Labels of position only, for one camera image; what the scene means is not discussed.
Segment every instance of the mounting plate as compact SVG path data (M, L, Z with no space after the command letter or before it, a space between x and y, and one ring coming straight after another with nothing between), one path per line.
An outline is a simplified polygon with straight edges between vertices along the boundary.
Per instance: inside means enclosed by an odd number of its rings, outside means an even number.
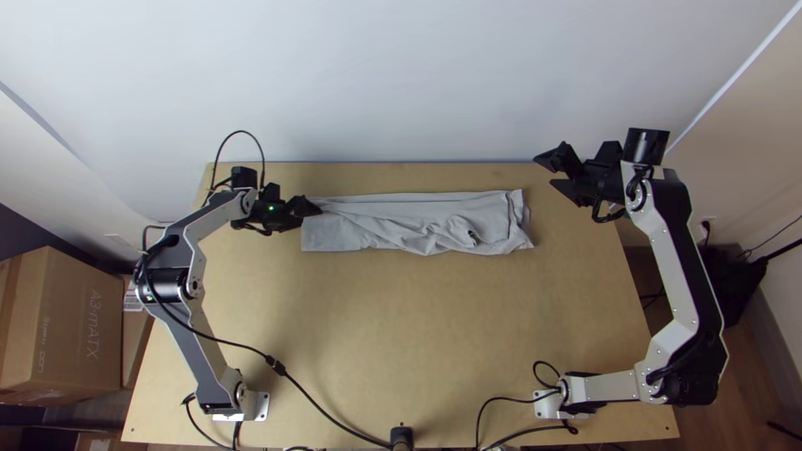
M270 407L270 393L268 392L245 392L244 397L253 397L245 403L246 412L234 415L223 415L216 413L211 416L212 421L265 421L267 420L267 410Z
M549 390L535 390L532 392L532 399L543 396L548 392ZM568 412L563 412L560 410L561 405L562 396L560 393L547 396L535 403L535 416L537 419L588 419L591 417L587 413L571 415Z

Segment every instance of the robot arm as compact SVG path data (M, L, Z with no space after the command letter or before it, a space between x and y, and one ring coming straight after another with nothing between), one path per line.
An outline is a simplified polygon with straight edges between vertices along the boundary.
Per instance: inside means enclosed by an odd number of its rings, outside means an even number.
M650 341L633 368L610 374L567 372L560 397L535 404L538 418L587 418L606 403L706 405L715 400L728 354L723 320L693 236L688 190L673 170L661 170L668 132L630 129L622 149L604 143L595 159L580 162L570 145L535 157L568 180L551 182L578 206L593 206L596 222L628 215L651 242L673 319ZM599 216L603 201L624 207Z
M215 193L198 211L167 227L135 273L136 296L170 330L198 382L198 403L214 420L264 421L270 395L248 390L239 370L226 365L218 342L203 338L214 335L201 309L206 257L198 243L229 223L270 235L298 227L304 216L320 213L303 196L285 203L279 195L278 185L269 184L257 199L256 171L234 168L231 190ZM266 358L282 372L278 361Z

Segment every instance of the white wall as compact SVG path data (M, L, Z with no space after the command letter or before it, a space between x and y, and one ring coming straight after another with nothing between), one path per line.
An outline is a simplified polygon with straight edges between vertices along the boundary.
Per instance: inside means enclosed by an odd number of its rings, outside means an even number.
M175 219L226 133L269 160L584 155L678 134L792 0L14 2L0 81L135 210ZM254 160L247 139L227 160Z
M139 243L147 220L2 92L0 158L0 203L97 257L138 257L104 234Z
M802 214L801 48L797 13L665 159L690 189L694 221L718 218L713 243L750 248ZM801 236L802 221L754 257ZM800 373L801 267L798 248L771 261L760 285Z
M774 221L773 224L766 226L763 230L744 240L744 247L750 248L760 244L776 231L782 229L783 226L789 224L799 214L802 214L802 208L798 208L796 212ZM754 258L776 251L800 237L802 237L802 220L791 226L782 235L756 250ZM760 284L760 290L763 292L766 302L774 314L774 319L783 333L783 338L788 345L799 374L802 374L802 327L799 326L800 322L802 322L800 269L802 269L802 247L797 247L769 262L769 269Z

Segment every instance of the baseboard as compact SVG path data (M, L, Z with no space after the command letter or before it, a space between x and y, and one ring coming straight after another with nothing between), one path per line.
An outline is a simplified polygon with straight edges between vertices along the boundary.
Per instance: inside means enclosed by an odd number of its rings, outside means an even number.
M779 405L788 424L786 427L802 429L802 378L785 344L774 314L758 289L746 307L744 318L749 321L760 353L769 368L771 382L777 392Z

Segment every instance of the wooden tabletop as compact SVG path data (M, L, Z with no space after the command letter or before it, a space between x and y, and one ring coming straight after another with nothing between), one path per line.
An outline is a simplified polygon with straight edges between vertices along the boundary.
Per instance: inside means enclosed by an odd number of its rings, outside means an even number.
M245 164L254 169L259 165ZM218 179L233 164L221 164ZM210 169L206 171L208 185ZM535 249L508 256L402 251L301 252L300 230L271 237L223 227L201 242L204 311L218 337L279 358L335 417L382 440L404 423L421 448L473 447L476 414L493 396L531 398L535 360L558 370L615 372L642 359L649 332L613 224L598 225L535 164L270 163L282 197L524 189ZM330 424L257 355L223 347L248 387L270 391L268 419L245 423L243 446L371 448ZM150 336L123 440L208 444L180 401L195 380L166 327ZM223 443L233 424L200 426ZM531 405L485 410L488 445L550 425ZM511 445L678 436L672 409L615 403L564 430Z

